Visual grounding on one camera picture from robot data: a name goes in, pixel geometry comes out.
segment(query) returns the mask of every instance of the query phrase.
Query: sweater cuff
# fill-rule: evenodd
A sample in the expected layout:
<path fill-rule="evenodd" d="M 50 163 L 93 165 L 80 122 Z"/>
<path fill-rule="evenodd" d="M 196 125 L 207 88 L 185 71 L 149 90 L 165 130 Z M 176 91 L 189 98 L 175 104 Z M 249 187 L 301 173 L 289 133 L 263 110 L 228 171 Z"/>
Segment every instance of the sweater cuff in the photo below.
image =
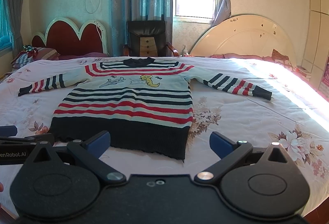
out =
<path fill-rule="evenodd" d="M 259 86 L 256 86 L 255 89 L 252 91 L 252 96 L 265 98 L 270 101 L 272 97 L 272 92 L 267 91 Z"/>
<path fill-rule="evenodd" d="M 19 89 L 19 97 L 24 95 L 24 94 L 30 93 L 31 89 L 32 89 L 32 85 L 30 85 L 28 87 L 25 87 L 25 88 L 20 88 Z"/>

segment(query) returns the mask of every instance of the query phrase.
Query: chair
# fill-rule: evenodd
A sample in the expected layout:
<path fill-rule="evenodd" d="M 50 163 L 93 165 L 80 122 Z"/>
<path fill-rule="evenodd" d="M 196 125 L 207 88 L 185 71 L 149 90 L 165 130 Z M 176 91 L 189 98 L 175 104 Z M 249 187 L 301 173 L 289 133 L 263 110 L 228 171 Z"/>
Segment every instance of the chair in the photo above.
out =
<path fill-rule="evenodd" d="M 128 21 L 127 32 L 124 56 L 179 57 L 178 51 L 166 41 L 165 21 Z"/>

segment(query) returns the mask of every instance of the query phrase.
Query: blue gripper pad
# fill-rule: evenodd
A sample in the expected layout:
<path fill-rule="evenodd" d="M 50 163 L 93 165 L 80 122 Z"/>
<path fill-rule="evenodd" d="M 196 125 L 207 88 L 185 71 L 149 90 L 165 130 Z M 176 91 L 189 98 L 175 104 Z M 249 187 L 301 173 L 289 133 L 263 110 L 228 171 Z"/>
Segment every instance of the blue gripper pad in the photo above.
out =
<path fill-rule="evenodd" d="M 209 139 L 210 148 L 216 153 L 220 159 L 223 159 L 225 156 L 229 155 L 234 150 L 235 143 L 230 139 L 223 138 L 223 135 L 213 132 L 210 135 Z"/>
<path fill-rule="evenodd" d="M 100 158 L 101 155 L 110 147 L 111 136 L 109 132 L 105 132 L 98 138 L 88 143 L 85 149 L 96 158 Z"/>
<path fill-rule="evenodd" d="M 17 127 L 14 125 L 6 125 L 0 127 L 0 137 L 14 137 L 17 135 Z"/>

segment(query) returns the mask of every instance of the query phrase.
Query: sweater collar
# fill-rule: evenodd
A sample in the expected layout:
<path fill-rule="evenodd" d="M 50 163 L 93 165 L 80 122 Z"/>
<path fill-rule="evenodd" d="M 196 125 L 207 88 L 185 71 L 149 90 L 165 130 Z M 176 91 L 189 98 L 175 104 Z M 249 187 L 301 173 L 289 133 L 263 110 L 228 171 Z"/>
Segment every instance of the sweater collar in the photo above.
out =
<path fill-rule="evenodd" d="M 153 63 L 155 59 L 148 57 L 147 59 L 126 59 L 123 64 L 129 67 L 146 67 L 147 65 Z"/>

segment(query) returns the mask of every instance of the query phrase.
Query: wooden armrest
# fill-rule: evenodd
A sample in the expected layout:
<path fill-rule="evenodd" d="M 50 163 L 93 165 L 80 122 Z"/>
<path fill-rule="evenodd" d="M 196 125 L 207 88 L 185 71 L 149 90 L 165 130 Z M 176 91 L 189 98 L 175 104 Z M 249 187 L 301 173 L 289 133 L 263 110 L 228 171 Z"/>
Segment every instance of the wooden armrest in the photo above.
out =
<path fill-rule="evenodd" d="M 172 54 L 174 55 L 174 57 L 179 57 L 179 53 L 177 51 L 177 49 L 175 49 L 171 43 L 167 43 L 167 47 L 171 50 Z"/>
<path fill-rule="evenodd" d="M 128 45 L 124 45 L 124 47 L 123 47 L 123 56 L 129 57 L 129 48 L 128 48 Z"/>

